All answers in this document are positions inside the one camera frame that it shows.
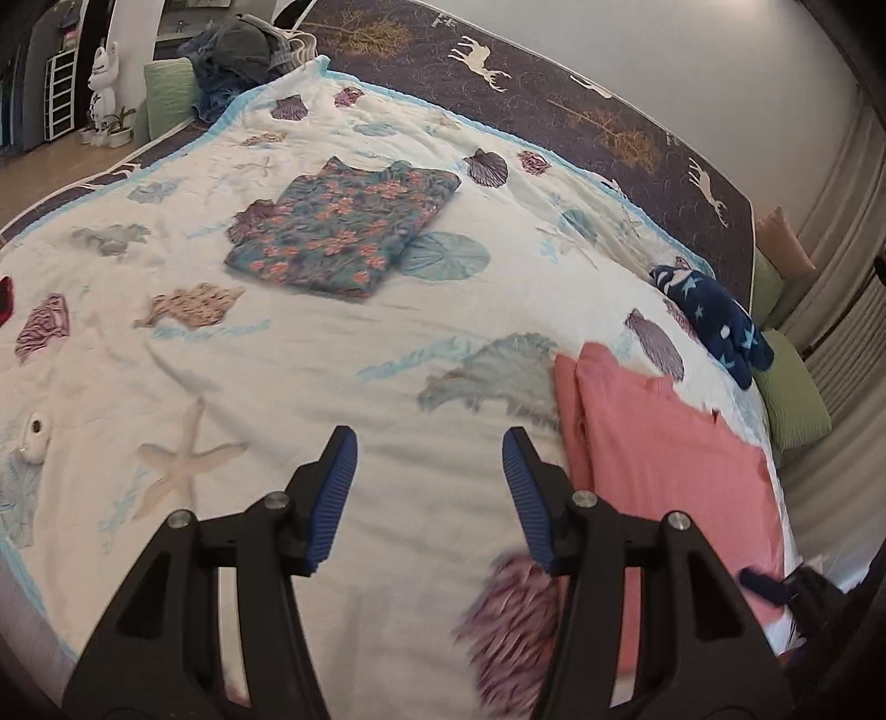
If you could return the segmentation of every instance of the wooden floor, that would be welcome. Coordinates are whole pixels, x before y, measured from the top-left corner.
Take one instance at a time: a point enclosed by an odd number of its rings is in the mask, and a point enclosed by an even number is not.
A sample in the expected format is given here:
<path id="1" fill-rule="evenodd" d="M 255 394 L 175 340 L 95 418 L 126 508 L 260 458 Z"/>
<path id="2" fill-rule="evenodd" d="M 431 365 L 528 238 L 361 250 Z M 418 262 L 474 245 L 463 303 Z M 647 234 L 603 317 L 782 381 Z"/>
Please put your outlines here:
<path id="1" fill-rule="evenodd" d="M 132 143 L 117 148 L 81 145 L 72 132 L 30 153 L 0 159 L 0 228 L 51 192 L 110 168 L 135 149 Z"/>

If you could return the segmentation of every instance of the curtain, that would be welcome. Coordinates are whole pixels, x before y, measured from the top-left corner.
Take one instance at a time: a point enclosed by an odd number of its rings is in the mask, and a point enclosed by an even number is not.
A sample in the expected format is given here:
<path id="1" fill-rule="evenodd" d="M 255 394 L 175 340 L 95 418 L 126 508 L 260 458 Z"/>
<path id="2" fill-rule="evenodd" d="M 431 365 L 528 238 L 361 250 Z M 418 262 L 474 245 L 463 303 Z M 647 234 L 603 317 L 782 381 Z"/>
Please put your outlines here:
<path id="1" fill-rule="evenodd" d="M 798 349 L 834 429 L 787 454 L 779 472 L 797 546 L 825 556 L 837 583 L 856 575 L 886 536 L 886 287 L 871 279 L 886 235 L 886 132 L 859 96 L 828 183 L 797 234 L 816 272 L 779 301 L 774 325 Z"/>

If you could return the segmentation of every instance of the bolt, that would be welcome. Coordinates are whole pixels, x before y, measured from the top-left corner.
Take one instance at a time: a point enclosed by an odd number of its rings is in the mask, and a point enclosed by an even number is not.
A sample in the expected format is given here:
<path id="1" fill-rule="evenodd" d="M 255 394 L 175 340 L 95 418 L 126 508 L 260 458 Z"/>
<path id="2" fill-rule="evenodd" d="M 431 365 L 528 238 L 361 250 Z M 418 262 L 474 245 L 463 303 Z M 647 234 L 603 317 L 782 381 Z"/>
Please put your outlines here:
<path id="1" fill-rule="evenodd" d="M 667 516 L 667 524 L 675 530 L 688 530 L 692 525 L 692 520 L 689 519 L 688 515 L 677 510 Z"/>
<path id="2" fill-rule="evenodd" d="M 269 510 L 283 510 L 289 504 L 289 496 L 282 490 L 269 492 L 265 496 L 265 507 Z"/>
<path id="3" fill-rule="evenodd" d="M 590 490 L 576 490 L 572 493 L 572 502 L 578 507 L 594 507 L 597 504 L 597 495 Z"/>
<path id="4" fill-rule="evenodd" d="M 167 525 L 173 530 L 187 528 L 190 525 L 190 511 L 176 510 L 167 518 Z"/>

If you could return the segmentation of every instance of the folded pink shirt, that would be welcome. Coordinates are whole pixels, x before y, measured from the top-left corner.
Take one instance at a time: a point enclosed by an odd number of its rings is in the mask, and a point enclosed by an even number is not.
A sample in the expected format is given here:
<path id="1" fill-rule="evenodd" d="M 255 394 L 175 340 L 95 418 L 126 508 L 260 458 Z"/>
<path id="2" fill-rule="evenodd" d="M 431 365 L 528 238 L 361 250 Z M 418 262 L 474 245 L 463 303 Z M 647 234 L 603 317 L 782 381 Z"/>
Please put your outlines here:
<path id="1" fill-rule="evenodd" d="M 668 377 L 622 368 L 588 342 L 578 362 L 559 355 L 557 401 L 570 476 L 620 513 L 661 520 L 688 513 L 729 572 L 747 566 L 784 576 L 781 520 L 766 455 L 743 442 L 719 413 L 683 403 Z M 626 574 L 619 672 L 633 672 L 640 632 L 640 573 Z M 761 624 L 781 617 L 745 593 Z"/>

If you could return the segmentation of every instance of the green cushion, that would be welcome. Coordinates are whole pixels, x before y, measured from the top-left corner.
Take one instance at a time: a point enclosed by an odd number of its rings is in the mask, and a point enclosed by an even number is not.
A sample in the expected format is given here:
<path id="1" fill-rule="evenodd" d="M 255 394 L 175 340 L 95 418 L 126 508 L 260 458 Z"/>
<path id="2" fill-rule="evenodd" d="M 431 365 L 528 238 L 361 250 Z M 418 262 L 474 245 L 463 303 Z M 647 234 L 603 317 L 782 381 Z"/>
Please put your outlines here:
<path id="1" fill-rule="evenodd" d="M 148 92 L 151 140 L 194 116 L 193 106 L 200 98 L 200 88 L 187 58 L 149 62 L 144 66 L 144 85 Z"/>
<path id="2" fill-rule="evenodd" d="M 781 297 L 782 290 L 784 280 L 778 270 L 763 253 L 754 248 L 754 286 L 750 291 L 750 319 L 754 321 L 754 325 L 763 327 Z"/>
<path id="3" fill-rule="evenodd" d="M 773 444 L 782 452 L 816 442 L 831 431 L 828 408 L 800 355 L 777 330 L 763 333 L 775 352 L 772 367 L 754 372 L 766 403 Z"/>

